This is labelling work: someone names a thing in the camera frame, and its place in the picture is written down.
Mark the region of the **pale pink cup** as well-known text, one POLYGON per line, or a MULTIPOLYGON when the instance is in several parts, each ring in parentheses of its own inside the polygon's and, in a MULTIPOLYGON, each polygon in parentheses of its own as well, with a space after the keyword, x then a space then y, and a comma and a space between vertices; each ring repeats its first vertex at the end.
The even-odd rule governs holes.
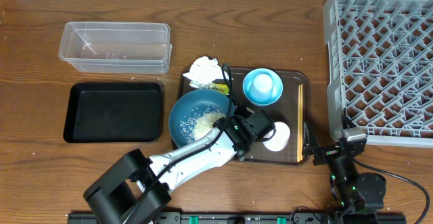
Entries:
POLYGON ((275 122, 274 125, 275 128, 263 137, 262 142, 268 150, 279 152, 288 144, 290 128, 284 122, 275 122))

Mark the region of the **light blue cup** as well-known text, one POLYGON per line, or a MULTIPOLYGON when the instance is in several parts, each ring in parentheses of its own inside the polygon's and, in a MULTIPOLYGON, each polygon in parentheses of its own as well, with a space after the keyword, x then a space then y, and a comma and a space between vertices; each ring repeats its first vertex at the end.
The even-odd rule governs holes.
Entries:
POLYGON ((273 79, 270 75, 262 73, 257 74, 252 79, 249 88, 250 99, 258 104, 267 103, 272 97, 273 79))

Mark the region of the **pile of white rice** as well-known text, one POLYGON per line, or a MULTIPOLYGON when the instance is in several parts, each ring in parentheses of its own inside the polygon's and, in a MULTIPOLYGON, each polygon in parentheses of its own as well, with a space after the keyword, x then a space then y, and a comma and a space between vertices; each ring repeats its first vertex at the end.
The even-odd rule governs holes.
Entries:
POLYGON ((185 138, 185 143, 193 143, 205 136, 212 128, 213 124, 225 115, 217 111, 193 112, 190 116, 184 116, 179 123, 181 134, 185 138))

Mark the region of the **dark blue bowl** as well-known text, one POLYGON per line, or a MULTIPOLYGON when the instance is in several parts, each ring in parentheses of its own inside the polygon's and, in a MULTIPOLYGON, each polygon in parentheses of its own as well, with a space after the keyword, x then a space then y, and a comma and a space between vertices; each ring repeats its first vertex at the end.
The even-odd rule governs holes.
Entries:
MULTIPOLYGON (((168 125, 173 143, 177 148, 182 148, 186 145, 192 144, 185 143, 185 138, 181 134, 181 127, 179 126, 179 123, 184 119, 184 116, 190 116, 193 114, 193 112, 205 112, 208 110, 212 112, 219 110, 226 117, 228 109, 229 98, 219 92, 210 89, 198 89, 186 93, 175 103, 170 112, 168 125)), ((234 110, 235 106, 232 105, 229 113, 230 116, 233 115, 234 110)), ((212 142, 219 134, 219 131, 212 133, 212 129, 202 138, 208 138, 208 141, 212 142)))

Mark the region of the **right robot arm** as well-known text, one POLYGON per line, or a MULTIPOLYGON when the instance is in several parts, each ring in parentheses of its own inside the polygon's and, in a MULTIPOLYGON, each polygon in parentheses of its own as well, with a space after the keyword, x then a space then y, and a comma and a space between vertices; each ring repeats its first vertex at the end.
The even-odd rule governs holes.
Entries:
POLYGON ((386 179, 377 173, 359 173, 355 156, 364 152, 366 133, 349 125, 335 145, 320 146, 312 129, 304 123, 303 154, 313 157, 315 166, 330 170, 331 192, 341 206, 321 218, 322 223, 378 223, 377 211, 384 207, 386 179))

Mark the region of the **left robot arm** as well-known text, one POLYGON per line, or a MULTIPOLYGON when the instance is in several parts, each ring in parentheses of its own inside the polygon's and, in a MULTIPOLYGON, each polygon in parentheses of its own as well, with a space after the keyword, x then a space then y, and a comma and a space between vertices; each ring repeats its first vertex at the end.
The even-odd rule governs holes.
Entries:
POLYGON ((149 223, 172 192, 200 173, 245 156, 276 131, 261 110, 220 118, 205 136, 172 152, 146 158, 136 149, 120 158, 83 194, 98 223, 149 223))

